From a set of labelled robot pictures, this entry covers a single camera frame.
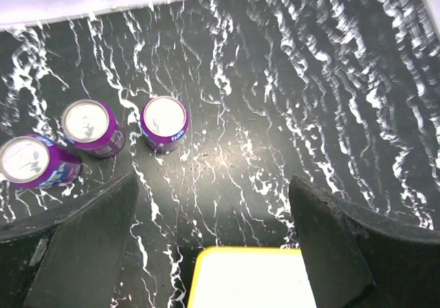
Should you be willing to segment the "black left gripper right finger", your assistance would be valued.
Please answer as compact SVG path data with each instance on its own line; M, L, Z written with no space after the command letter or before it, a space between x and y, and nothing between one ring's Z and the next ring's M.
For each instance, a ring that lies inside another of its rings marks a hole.
M293 176L289 203L317 307L438 307L439 231Z

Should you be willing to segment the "purple soda can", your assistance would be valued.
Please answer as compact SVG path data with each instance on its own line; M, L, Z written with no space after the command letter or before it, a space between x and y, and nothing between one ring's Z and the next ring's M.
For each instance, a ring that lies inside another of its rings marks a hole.
M77 153L42 135L16 137L1 147L1 173L20 188L68 185L81 166Z
M97 100L78 100L68 105L61 126L69 143L98 158L117 155L126 140L112 109Z
M145 104L140 114L140 126L153 150L169 153L186 137L190 126L190 114L178 99L158 96Z

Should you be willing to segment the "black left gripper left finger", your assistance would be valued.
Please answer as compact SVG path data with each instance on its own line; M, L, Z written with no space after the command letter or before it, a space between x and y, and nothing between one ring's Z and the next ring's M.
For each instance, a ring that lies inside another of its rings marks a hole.
M139 187L134 172L1 226L2 307L108 307Z

